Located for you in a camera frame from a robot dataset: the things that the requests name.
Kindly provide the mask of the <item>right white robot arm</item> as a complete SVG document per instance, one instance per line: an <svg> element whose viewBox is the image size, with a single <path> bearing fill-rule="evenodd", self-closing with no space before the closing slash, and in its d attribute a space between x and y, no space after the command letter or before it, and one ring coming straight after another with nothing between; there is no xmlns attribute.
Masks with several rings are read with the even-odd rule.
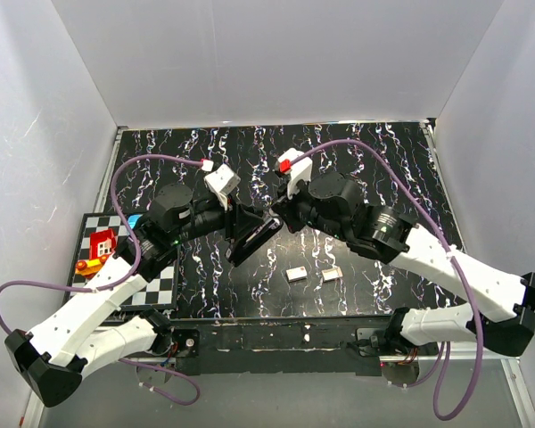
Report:
<svg viewBox="0 0 535 428"><path fill-rule="evenodd" d="M468 283L475 302L436 309L396 309L387 327L368 339L396 354L432 342L475 342L501 355L520 357L535 334L535 273L516 276L469 255L447 251L440 239L411 217L364 201L358 183L341 173L300 180L294 194L277 191L272 211L288 229L309 226L346 243L358 256L378 260L431 281L461 299Z"/></svg>

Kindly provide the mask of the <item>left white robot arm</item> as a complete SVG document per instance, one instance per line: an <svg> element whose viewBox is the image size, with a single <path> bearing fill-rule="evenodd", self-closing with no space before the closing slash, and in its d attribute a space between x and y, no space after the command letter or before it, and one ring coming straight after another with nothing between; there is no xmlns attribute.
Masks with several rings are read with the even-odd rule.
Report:
<svg viewBox="0 0 535 428"><path fill-rule="evenodd" d="M211 191L194 198L186 185L167 185L134 228L141 259L135 273L110 290L99 288L123 277L135 261L134 245L124 239L84 292L76 293L46 321L5 339L12 362L46 407L66 400L94 371L137 352L160 357L175 345L173 326L147 309L118 327L96 328L161 271L174 264L182 243L222 230L226 257L238 266L283 226L282 220Z"/></svg>

